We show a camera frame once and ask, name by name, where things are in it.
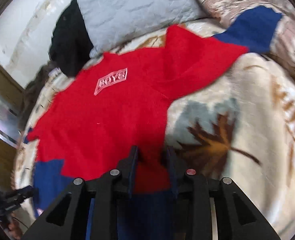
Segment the red and blue knit sweater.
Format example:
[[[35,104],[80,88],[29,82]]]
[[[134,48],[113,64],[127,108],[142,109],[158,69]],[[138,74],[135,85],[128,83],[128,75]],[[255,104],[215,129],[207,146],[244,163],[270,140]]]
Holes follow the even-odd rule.
[[[173,213],[166,145],[205,176],[220,178],[229,155],[241,153],[260,165],[253,152],[234,147],[240,129],[235,98],[213,106],[190,101],[167,132],[169,107],[194,92],[217,85],[247,47],[200,37],[177,25],[159,48],[121,55],[105,53],[83,70],[28,132],[36,141],[33,199],[35,214],[75,178],[100,178],[137,146],[132,198],[119,208],[120,239],[173,239]]]

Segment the black garment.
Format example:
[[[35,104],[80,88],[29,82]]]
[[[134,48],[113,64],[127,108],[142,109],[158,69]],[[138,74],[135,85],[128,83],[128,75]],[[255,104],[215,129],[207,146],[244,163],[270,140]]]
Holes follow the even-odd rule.
[[[49,58],[67,77],[75,77],[89,61],[92,48],[77,0],[72,0],[52,32]]]

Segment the light grey quilted pillow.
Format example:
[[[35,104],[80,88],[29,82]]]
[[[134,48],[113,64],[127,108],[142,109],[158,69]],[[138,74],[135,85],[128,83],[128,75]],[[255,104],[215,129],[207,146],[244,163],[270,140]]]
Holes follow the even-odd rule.
[[[95,58],[133,38],[207,17],[196,0],[77,0]]]

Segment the beige striped floral pillow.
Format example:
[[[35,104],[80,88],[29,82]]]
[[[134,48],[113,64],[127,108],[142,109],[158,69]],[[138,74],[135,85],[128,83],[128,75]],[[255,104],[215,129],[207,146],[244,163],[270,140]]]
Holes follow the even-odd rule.
[[[269,54],[295,80],[295,14],[268,0],[198,0],[225,31],[215,37]]]

